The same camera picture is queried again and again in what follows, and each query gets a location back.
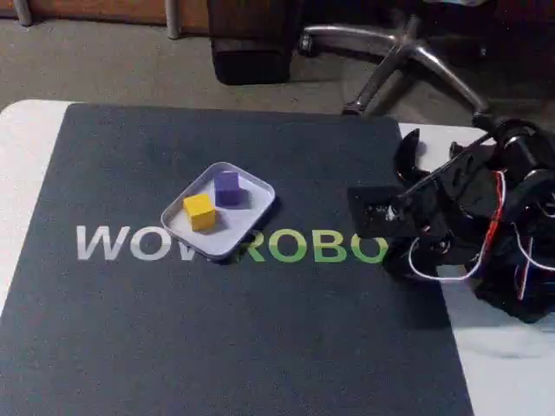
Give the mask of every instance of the red wire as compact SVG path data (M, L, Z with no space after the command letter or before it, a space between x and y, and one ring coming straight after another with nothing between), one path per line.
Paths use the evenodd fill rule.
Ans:
M493 238L495 237L495 232L497 231L497 227L499 225L499 221L501 218L501 212L503 211L503 196L501 195L501 180L500 180L500 175L501 173L496 172L495 173L495 179L496 179L496 186L495 189L497 191L497 209L495 210L495 213L493 214L492 220L489 223L489 228L487 229L487 234L486 234L486 250L489 250L489 247L493 241Z

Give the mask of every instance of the white letters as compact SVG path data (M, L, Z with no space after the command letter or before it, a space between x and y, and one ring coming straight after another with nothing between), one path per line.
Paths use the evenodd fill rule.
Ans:
M148 233L155 233L158 234L162 239L162 244L158 251L153 254L147 254L143 250L140 249L140 241L141 239L146 236ZM137 232L133 238L131 238L131 252L135 257L139 260L144 260L146 262L153 262L154 260L160 260L163 256L167 254L168 251L172 248L172 238L167 233L166 230L160 227L145 227L141 228Z
M194 250L187 247L183 243L180 243L180 253L181 253L181 260L185 260L187 262L190 262L191 260L193 260Z
M104 246L104 258L109 261L115 260L120 253L121 245L125 241L128 233L129 227L122 227L118 237L115 239L114 246L112 246L112 243L110 242L110 228L106 226L98 227L93 235L93 238L90 240L90 244L87 246L87 227L78 225L77 258L79 260L89 260L93 251L95 251L96 246L102 240L102 245Z

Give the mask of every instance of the chair caster wheel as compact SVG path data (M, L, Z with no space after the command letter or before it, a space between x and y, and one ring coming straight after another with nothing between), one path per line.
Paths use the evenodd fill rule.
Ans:
M303 33L298 41L298 53L307 58L313 58L318 55L314 48L314 40L308 33Z

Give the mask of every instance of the wooden block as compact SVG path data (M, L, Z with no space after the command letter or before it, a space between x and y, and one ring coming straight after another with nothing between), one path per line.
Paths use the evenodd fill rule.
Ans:
M210 196L204 193L183 199L183 209L193 231L207 230L216 224L216 208Z
M239 175L236 172L221 172L214 178L216 205L238 205L241 203L242 192L239 188Z

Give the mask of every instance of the small plastic tray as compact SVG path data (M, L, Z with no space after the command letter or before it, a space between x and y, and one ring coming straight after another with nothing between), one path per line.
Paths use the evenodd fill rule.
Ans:
M220 172L237 172L244 201L233 207L216 206L216 225L210 230L193 231L183 198L199 193L214 198L214 177ZM218 162L196 178L165 210L160 221L164 228L185 245L203 255L220 260L229 256L276 198L271 185L227 162Z

